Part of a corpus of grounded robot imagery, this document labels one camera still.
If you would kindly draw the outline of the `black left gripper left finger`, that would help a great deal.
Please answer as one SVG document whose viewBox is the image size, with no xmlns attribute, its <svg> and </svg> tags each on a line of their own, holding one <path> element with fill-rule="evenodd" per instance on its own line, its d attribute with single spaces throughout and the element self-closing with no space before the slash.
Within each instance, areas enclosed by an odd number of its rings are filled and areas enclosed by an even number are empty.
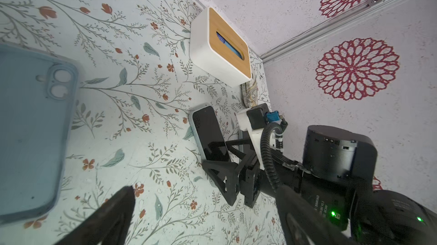
<svg viewBox="0 0 437 245">
<path fill-rule="evenodd" d="M 123 245 L 135 207 L 132 186 L 121 188 L 58 245 Z"/>
</svg>

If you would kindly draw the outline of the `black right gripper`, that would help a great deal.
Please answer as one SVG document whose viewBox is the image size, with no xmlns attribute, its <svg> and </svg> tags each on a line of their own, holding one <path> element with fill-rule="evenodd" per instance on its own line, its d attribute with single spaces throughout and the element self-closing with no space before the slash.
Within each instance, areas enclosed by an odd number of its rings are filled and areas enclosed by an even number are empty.
<svg viewBox="0 0 437 245">
<path fill-rule="evenodd" d="M 201 165 L 227 204 L 233 206 L 239 193 L 244 196 L 244 204 L 250 208 L 254 207 L 261 193 L 273 196 L 273 188 L 265 171 L 260 168 L 250 138 L 228 140 L 226 147 L 236 163 L 205 160 Z"/>
</svg>

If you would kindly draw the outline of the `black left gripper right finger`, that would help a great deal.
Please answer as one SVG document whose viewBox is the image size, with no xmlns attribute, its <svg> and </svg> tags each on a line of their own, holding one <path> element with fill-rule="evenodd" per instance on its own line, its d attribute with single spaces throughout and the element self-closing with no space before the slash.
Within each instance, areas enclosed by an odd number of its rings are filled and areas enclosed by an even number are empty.
<svg viewBox="0 0 437 245">
<path fill-rule="evenodd" d="M 278 215 L 288 245 L 354 245 L 288 186 L 275 194 Z"/>
</svg>

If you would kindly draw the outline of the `black phone light blue case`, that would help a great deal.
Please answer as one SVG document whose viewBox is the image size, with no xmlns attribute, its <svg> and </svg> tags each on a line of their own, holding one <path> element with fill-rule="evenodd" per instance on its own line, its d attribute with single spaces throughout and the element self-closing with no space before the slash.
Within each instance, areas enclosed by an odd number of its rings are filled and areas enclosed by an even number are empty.
<svg viewBox="0 0 437 245">
<path fill-rule="evenodd" d="M 204 161 L 229 162 L 231 159 L 213 107 L 210 104 L 201 104 L 193 109 L 188 119 L 201 163 Z"/>
</svg>

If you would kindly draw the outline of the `pale blue phone case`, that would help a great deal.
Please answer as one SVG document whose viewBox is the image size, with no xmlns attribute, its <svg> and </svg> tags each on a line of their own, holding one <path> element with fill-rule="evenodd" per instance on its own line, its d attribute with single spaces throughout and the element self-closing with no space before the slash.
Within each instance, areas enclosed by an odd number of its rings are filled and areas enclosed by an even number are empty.
<svg viewBox="0 0 437 245">
<path fill-rule="evenodd" d="M 47 214 L 61 189 L 79 71 L 1 45 L 1 225 Z"/>
</svg>

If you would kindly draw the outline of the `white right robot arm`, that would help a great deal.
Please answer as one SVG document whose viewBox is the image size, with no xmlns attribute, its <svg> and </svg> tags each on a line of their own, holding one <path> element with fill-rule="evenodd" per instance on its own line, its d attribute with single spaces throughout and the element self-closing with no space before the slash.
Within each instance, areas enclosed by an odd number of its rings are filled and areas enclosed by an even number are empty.
<svg viewBox="0 0 437 245">
<path fill-rule="evenodd" d="M 238 195 L 253 207 L 260 193 L 275 198 L 288 245 L 434 245 L 437 215 L 409 197 L 375 190 L 377 150 L 363 135 L 326 125 L 307 129 L 302 161 L 283 155 L 284 123 L 261 133 L 260 155 L 203 131 L 203 170 L 227 203 Z"/>
</svg>

